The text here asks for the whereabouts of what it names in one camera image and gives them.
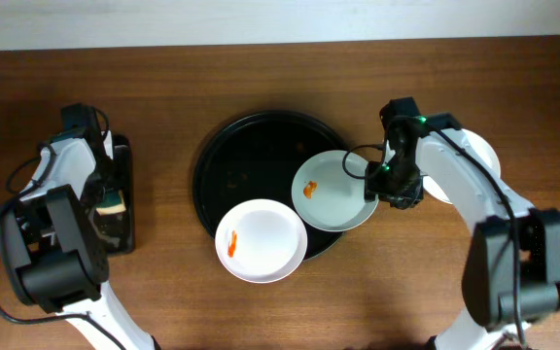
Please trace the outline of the green yellow sponge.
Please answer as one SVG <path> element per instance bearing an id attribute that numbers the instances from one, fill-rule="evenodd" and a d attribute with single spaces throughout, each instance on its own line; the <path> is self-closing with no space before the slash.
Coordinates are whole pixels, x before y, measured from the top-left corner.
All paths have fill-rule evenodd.
<path id="1" fill-rule="evenodd" d="M 106 192 L 103 200 L 95 206 L 95 211 L 101 215 L 115 215 L 126 210 L 123 192 L 121 190 Z"/>

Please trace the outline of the white plate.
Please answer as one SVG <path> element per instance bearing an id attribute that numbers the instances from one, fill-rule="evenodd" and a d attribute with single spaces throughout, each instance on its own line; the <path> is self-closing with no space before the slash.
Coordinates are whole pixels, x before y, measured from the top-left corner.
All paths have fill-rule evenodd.
<path id="1" fill-rule="evenodd" d="M 328 232 L 356 228 L 370 218 L 378 200 L 365 200 L 364 176 L 368 162 L 346 151 L 325 151 L 307 160 L 297 171 L 291 186 L 293 205 L 310 226 Z"/>
<path id="2" fill-rule="evenodd" d="M 477 153 L 477 155 L 480 157 L 480 159 L 490 169 L 492 169 L 498 177 L 501 177 L 500 161 L 493 147 L 484 138 L 474 133 L 473 131 L 470 131 L 465 128 L 463 129 L 463 131 L 466 134 L 466 137 L 470 145 Z M 431 177 L 429 176 L 423 177 L 423 187 L 424 190 L 435 199 L 444 202 L 446 204 L 451 204 L 451 201 L 449 200 L 448 196 Z"/>
<path id="3" fill-rule="evenodd" d="M 298 214 L 270 199 L 247 200 L 232 207 L 220 220 L 214 241 L 222 266 L 254 284 L 273 283 L 292 274 L 308 246 Z"/>

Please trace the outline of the white plate bottom front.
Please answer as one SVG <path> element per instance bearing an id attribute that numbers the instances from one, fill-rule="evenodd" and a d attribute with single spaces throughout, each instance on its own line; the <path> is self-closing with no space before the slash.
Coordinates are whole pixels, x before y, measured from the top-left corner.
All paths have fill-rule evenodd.
<path id="1" fill-rule="evenodd" d="M 292 274 L 308 246 L 298 214 L 270 199 L 247 200 L 232 207 L 220 220 L 214 241 L 222 266 L 254 284 L 273 283 Z"/>

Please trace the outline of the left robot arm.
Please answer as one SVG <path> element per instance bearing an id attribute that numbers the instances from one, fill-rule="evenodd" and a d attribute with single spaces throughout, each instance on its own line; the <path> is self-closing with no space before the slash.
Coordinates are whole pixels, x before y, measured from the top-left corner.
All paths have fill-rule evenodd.
<path id="1" fill-rule="evenodd" d="M 109 283 L 108 259 L 135 248 L 133 158 L 128 139 L 100 109 L 61 109 L 62 131 L 40 143 L 36 168 L 0 204 L 0 259 L 17 299 L 40 318 L 0 316 L 17 325 L 65 321 L 96 349 L 157 349 Z"/>

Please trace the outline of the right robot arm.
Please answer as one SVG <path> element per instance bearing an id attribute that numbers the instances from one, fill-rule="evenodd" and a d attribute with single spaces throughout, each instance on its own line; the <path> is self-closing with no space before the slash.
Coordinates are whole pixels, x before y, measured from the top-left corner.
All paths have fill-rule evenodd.
<path id="1" fill-rule="evenodd" d="M 464 307 L 428 349 L 528 346 L 525 330 L 560 311 L 560 211 L 538 209 L 490 169 L 449 113 L 424 116 L 411 97 L 379 112 L 383 156 L 367 166 L 365 199 L 409 209 L 431 178 L 471 234 Z"/>

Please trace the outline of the black rectangular sponge tray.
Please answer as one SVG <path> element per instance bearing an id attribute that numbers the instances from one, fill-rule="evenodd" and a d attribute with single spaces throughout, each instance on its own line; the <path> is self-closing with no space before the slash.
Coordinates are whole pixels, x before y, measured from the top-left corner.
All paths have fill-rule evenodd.
<path id="1" fill-rule="evenodd" d="M 129 254 L 135 248 L 135 216 L 132 151 L 128 139 L 116 134 L 111 143 L 115 174 L 109 191 L 121 190 L 126 210 L 115 215 L 87 214 L 89 222 L 109 255 Z"/>

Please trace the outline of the round black serving tray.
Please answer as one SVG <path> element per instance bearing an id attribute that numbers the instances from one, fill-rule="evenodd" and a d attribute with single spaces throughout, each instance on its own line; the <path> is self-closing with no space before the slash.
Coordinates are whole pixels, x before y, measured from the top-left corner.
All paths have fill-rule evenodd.
<path id="1" fill-rule="evenodd" d="M 299 168 L 325 152 L 346 150 L 329 126 L 300 112 L 261 111 L 222 127 L 204 147 L 192 176 L 192 201 L 214 237 L 223 216 L 252 199 L 293 207 L 291 188 Z"/>

